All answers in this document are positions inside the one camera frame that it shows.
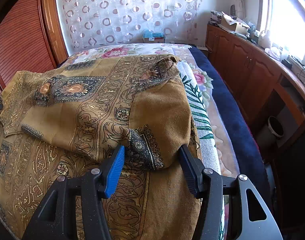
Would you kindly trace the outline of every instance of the window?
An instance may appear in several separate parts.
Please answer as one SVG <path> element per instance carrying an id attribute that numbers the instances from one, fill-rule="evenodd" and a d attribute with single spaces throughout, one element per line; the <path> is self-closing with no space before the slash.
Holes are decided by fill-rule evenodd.
<path id="1" fill-rule="evenodd" d="M 298 1 L 305 9 L 305 0 Z M 294 5 L 289 0 L 263 0 L 262 15 L 261 30 L 270 30 L 272 41 L 287 46 L 305 65 L 305 22 Z"/>
<path id="2" fill-rule="evenodd" d="M 270 23 L 271 39 L 289 48 L 302 61 L 305 57 L 305 22 L 289 0 L 273 0 Z"/>

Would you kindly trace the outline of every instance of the wooden door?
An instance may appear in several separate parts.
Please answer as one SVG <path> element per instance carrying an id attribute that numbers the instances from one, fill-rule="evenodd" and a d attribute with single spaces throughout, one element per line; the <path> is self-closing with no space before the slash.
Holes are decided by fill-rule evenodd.
<path id="1" fill-rule="evenodd" d="M 49 44 L 59 65 L 68 58 L 68 53 L 59 24 L 56 0 L 42 0 L 42 5 Z"/>
<path id="2" fill-rule="evenodd" d="M 252 48 L 248 44 L 232 39 L 231 57 L 226 67 L 223 79 L 235 99 L 245 87 L 250 74 Z"/>
<path id="3" fill-rule="evenodd" d="M 280 68 L 263 52 L 254 51 L 251 73 L 237 100 L 245 121 L 250 125 L 271 94 L 281 74 Z"/>
<path id="4" fill-rule="evenodd" d="M 41 0 L 18 0 L 0 24 L 0 87 L 20 70 L 43 73 L 56 67 L 45 29 Z"/>
<path id="5" fill-rule="evenodd" d="M 214 60 L 216 56 L 216 39 L 217 39 L 217 27 L 208 25 L 207 26 L 207 39 L 206 39 L 206 46 L 212 50 L 209 52 L 208 59 L 211 64 L 214 65 Z"/>
<path id="6" fill-rule="evenodd" d="M 225 75 L 226 69 L 229 67 L 229 58 L 231 54 L 231 34 L 219 30 L 218 33 L 218 45 L 216 46 L 216 56 L 213 66 L 219 74 L 223 77 Z"/>

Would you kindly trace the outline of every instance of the metal screw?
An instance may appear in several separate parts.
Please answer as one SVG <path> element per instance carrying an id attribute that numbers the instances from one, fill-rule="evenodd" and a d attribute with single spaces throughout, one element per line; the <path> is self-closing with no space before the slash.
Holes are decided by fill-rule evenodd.
<path id="1" fill-rule="evenodd" d="M 98 169 L 98 168 L 94 168 L 91 170 L 92 174 L 98 174 L 99 172 L 100 172 L 100 169 Z"/>
<path id="2" fill-rule="evenodd" d="M 242 180 L 242 181 L 246 181 L 248 179 L 248 177 L 244 174 L 240 174 L 239 179 Z"/>
<path id="3" fill-rule="evenodd" d="M 213 171 L 211 168 L 205 168 L 205 169 L 203 170 L 203 172 L 204 172 L 205 174 L 212 174 L 214 171 Z"/>
<path id="4" fill-rule="evenodd" d="M 57 177 L 57 181 L 62 182 L 65 180 L 65 178 L 66 178 L 65 175 L 60 175 Z"/>

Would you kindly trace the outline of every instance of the blue gripper pad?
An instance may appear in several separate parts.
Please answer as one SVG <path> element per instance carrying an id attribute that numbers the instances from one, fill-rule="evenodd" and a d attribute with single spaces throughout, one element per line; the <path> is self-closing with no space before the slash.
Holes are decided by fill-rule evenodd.
<path id="1" fill-rule="evenodd" d="M 116 148 L 116 150 L 118 151 L 117 156 L 107 176 L 107 186 L 105 190 L 105 196 L 107 198 L 110 198 L 110 196 L 115 192 L 125 162 L 125 147 L 121 145 L 119 149 Z"/>

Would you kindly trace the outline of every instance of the wooden wardrobe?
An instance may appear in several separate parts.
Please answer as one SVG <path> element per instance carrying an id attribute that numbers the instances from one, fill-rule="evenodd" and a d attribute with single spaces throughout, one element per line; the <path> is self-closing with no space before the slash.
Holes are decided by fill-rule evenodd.
<path id="1" fill-rule="evenodd" d="M 42 73 L 61 63 L 49 41 L 42 3 L 43 0 L 18 0 L 0 24 L 0 93 L 19 70 Z M 60 60 L 67 57 L 68 54 L 61 55 Z"/>

